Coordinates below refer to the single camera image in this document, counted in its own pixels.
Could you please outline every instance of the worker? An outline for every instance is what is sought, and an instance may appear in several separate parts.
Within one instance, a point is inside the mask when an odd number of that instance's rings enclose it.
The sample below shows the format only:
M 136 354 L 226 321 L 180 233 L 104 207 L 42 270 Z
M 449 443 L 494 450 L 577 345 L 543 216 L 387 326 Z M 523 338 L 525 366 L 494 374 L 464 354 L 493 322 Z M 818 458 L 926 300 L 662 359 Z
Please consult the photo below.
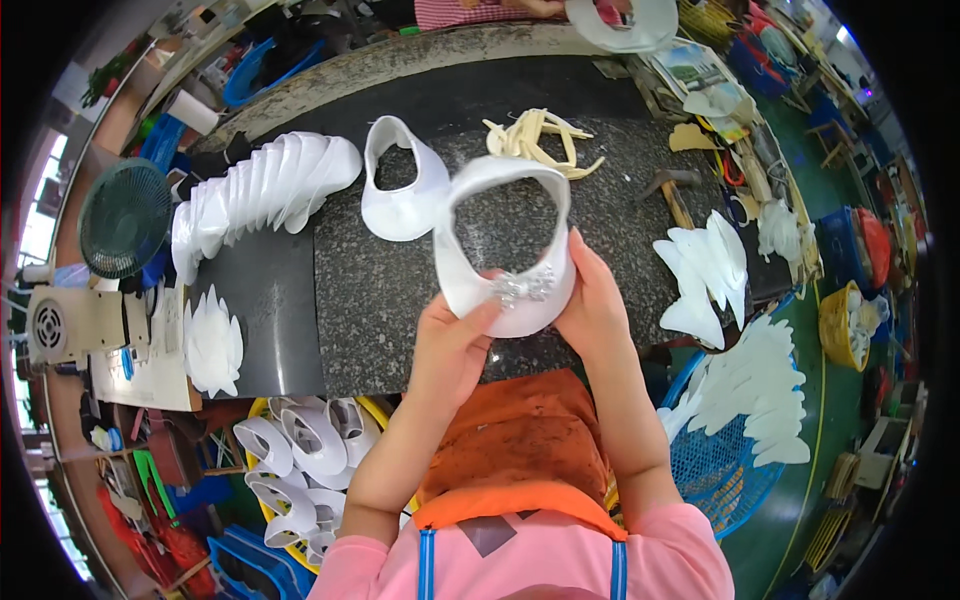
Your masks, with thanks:
M 596 0 L 600 18 L 619 25 L 621 12 L 630 12 L 630 0 Z M 414 0 L 417 25 L 424 31 L 454 25 L 529 18 L 563 18 L 560 0 Z
M 569 252 L 577 281 L 555 325 L 593 400 L 570 370 L 478 386 L 483 332 L 509 308 L 488 300 L 458 320 L 437 296 L 311 600 L 733 598 L 709 520 L 673 482 L 610 268 L 576 228 Z M 625 530 L 604 507 L 610 468 Z

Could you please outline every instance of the fan grille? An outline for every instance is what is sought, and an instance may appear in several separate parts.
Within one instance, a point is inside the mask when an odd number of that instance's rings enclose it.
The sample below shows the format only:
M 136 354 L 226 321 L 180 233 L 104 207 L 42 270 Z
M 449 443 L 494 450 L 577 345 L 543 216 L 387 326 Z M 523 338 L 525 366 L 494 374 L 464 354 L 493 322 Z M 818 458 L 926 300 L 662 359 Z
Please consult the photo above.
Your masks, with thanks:
M 66 322 L 60 305 L 44 300 L 36 308 L 31 327 L 34 343 L 48 359 L 59 358 L 66 350 Z
M 173 195 L 144 158 L 129 158 L 93 182 L 77 224 L 84 262 L 95 275 L 119 279 L 140 271 L 166 237 Z

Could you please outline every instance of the hammer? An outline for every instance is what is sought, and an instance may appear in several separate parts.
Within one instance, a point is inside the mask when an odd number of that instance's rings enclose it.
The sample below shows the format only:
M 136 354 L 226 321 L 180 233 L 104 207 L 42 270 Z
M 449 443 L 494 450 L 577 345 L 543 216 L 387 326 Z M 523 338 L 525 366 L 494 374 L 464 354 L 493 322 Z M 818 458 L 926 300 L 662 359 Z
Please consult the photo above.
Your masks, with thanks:
M 643 193 L 640 194 L 640 197 L 636 201 L 642 202 L 646 200 L 650 194 L 653 194 L 657 188 L 660 188 L 663 190 L 666 205 L 670 209 L 670 214 L 673 215 L 673 220 L 677 222 L 677 225 L 684 229 L 693 229 L 693 219 L 690 218 L 690 213 L 686 210 L 686 203 L 680 196 L 680 190 L 677 189 L 677 184 L 700 185 L 702 181 L 703 178 L 700 176 L 700 171 L 658 169 L 654 175 L 654 180 L 643 190 Z

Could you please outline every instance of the granite countertop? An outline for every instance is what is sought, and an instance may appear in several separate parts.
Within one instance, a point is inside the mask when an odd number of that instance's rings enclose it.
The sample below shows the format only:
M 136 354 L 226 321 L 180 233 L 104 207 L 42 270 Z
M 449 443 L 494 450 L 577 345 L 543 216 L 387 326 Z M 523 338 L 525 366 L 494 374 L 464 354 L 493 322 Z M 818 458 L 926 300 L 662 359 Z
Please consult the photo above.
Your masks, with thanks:
M 661 193 L 642 204 L 635 198 L 658 167 L 699 169 L 700 188 L 682 191 L 694 223 L 703 227 L 712 208 L 722 209 L 719 188 L 699 152 L 671 153 L 672 124 L 636 119 L 580 118 L 573 123 L 592 132 L 578 140 L 578 164 L 597 157 L 606 162 L 592 175 L 570 185 L 568 222 L 610 264 L 624 297 L 631 333 L 638 345 L 680 336 L 658 326 L 660 314 L 679 297 L 676 280 L 654 253 L 673 221 Z M 438 136 L 427 144 L 451 174 L 486 153 L 486 130 Z M 544 143 L 561 156 L 559 143 Z M 385 187 L 412 180 L 415 166 L 401 152 L 380 160 Z M 324 380 L 334 396 L 393 393 L 406 389 L 413 358 L 417 317 L 440 288 L 427 234 L 405 243 L 373 236 L 363 223 L 363 176 L 331 196 L 314 228 L 315 284 Z M 475 269 L 519 271 L 536 262 L 549 244 L 556 208 L 532 180 L 479 194 L 457 209 L 456 230 Z M 552 327 L 522 339 L 495 340 L 481 381 L 570 367 L 578 361 Z

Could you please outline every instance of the pink shirt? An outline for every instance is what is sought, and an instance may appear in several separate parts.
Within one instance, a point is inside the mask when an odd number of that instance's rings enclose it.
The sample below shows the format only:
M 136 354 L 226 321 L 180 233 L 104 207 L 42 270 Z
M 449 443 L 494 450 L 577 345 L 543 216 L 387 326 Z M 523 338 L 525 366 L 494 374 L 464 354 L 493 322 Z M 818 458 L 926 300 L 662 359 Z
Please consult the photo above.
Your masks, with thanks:
M 596 5 L 597 12 L 605 23 L 622 23 L 620 13 L 613 7 L 611 0 L 597 0 Z M 414 12 L 417 15 L 417 25 L 424 31 L 469 23 L 535 18 L 523 9 L 503 7 L 489 0 L 480 0 L 479 6 L 474 9 L 465 9 L 459 0 L 414 0 Z
M 494 534 L 474 531 L 474 541 L 460 526 L 437 532 L 438 600 L 496 600 L 544 584 L 609 597 L 612 543 L 606 535 L 553 511 L 503 519 L 506 534 L 504 527 Z M 709 520 L 696 507 L 652 509 L 640 518 L 638 530 L 627 538 L 628 598 L 733 599 L 730 567 Z M 413 521 L 390 548 L 362 536 L 337 540 L 326 552 L 308 600 L 416 598 L 419 544 Z

